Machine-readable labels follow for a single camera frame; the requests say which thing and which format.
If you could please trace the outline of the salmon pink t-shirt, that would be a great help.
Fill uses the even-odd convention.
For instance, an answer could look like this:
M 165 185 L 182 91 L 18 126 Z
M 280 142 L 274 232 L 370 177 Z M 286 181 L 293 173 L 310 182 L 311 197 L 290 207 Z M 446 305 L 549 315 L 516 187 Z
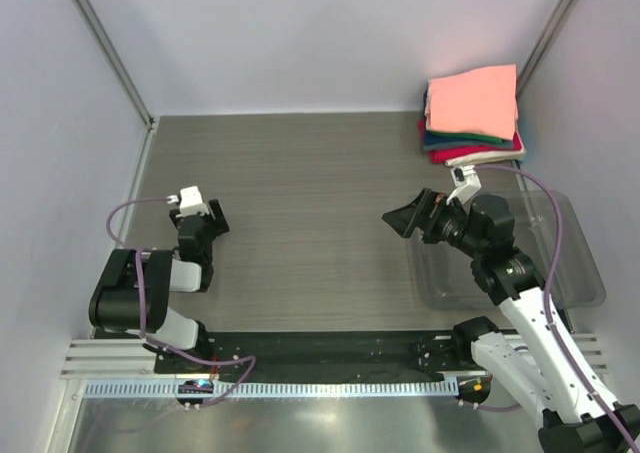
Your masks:
M 504 64 L 432 78 L 427 85 L 427 128 L 509 141 L 518 119 L 517 68 Z

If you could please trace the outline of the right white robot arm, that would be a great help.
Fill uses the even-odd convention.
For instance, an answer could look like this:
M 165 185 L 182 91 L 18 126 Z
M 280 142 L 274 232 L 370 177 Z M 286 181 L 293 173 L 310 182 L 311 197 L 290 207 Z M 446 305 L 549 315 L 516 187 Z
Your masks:
M 486 317 L 455 325 L 451 357 L 491 373 L 534 421 L 546 452 L 636 452 L 639 408 L 623 404 L 576 345 L 533 260 L 515 245 L 508 202 L 492 194 L 469 208 L 423 189 L 408 205 L 383 214 L 399 236 L 420 230 L 426 244 L 444 242 L 467 255 L 476 284 L 509 320 L 529 352 L 523 357 Z

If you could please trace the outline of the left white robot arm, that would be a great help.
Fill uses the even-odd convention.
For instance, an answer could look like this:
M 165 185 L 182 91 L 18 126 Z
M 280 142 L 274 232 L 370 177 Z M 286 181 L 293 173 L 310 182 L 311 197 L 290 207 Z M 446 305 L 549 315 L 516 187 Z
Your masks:
M 213 357 L 201 322 L 169 306 L 170 294 L 204 293 L 214 276 L 213 243 L 229 232 L 220 202 L 177 198 L 169 212 L 177 232 L 171 250 L 118 248 L 111 252 L 89 302 L 91 325 L 137 335 L 154 347 L 177 351 L 188 371 L 204 371 Z

